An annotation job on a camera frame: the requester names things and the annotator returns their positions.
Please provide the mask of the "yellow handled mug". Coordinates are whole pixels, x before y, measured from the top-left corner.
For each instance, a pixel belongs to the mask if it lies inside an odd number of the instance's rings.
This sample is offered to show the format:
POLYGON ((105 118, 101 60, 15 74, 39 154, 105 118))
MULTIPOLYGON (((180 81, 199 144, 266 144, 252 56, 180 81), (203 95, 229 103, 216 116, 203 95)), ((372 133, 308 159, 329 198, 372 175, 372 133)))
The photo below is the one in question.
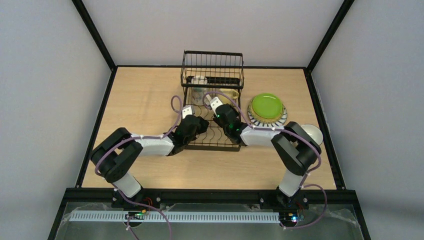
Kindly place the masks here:
MULTIPOLYGON (((218 90, 220 93, 228 96, 230 99, 232 99, 233 101, 236 101, 236 99, 240 96, 239 92, 236 89, 231 89, 231 88, 220 88, 218 90)), ((225 96, 218 94, 217 97, 220 99, 220 101, 223 104, 231 104, 231 101, 226 98, 225 96)))

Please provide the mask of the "cream ceramic mug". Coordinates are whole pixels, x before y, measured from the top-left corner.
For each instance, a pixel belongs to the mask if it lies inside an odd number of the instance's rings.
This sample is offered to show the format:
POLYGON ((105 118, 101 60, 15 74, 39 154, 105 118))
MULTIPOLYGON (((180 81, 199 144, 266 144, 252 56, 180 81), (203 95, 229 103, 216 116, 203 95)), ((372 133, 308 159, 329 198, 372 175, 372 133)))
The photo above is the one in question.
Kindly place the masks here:
POLYGON ((191 83, 194 84, 191 88, 191 104, 195 106, 203 105, 203 97, 207 92, 205 87, 199 87, 198 85, 206 85, 208 80, 203 75, 196 75, 191 79, 191 83))

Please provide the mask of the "green plate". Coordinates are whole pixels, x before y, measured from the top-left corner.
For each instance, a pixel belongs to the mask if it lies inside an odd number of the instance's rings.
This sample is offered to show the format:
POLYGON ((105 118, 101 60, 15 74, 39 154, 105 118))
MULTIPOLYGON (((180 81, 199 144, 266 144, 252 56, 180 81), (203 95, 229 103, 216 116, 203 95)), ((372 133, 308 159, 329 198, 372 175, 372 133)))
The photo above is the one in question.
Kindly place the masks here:
POLYGON ((251 101, 253 112, 264 119, 279 118, 283 114, 282 101, 272 93, 260 93, 251 101))

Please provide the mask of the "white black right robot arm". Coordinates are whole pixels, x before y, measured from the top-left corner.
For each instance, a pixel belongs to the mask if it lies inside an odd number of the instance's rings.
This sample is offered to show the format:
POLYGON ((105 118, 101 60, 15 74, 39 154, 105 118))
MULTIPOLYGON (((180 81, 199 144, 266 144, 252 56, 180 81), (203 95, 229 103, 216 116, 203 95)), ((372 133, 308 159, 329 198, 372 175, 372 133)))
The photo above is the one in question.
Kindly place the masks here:
POLYGON ((233 144, 275 149, 286 168, 278 186, 286 197, 295 196, 302 188, 307 175, 314 170, 311 165, 321 165, 319 144, 297 122, 291 121, 282 128, 264 128, 242 122, 242 114, 229 104, 212 103, 211 109, 213 120, 233 144))

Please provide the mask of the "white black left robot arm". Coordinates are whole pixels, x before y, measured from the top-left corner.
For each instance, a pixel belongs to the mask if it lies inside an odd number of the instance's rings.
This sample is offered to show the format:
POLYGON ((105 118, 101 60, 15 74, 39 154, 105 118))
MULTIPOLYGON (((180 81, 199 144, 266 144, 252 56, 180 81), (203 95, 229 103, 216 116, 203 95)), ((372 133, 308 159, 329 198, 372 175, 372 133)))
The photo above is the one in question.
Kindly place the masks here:
POLYGON ((90 160, 95 165, 94 172, 127 198, 133 198, 143 189, 130 173, 138 157, 176 155, 198 135, 205 133, 208 127, 207 120, 191 114, 185 116, 168 135, 138 135, 120 127, 92 151, 90 160))

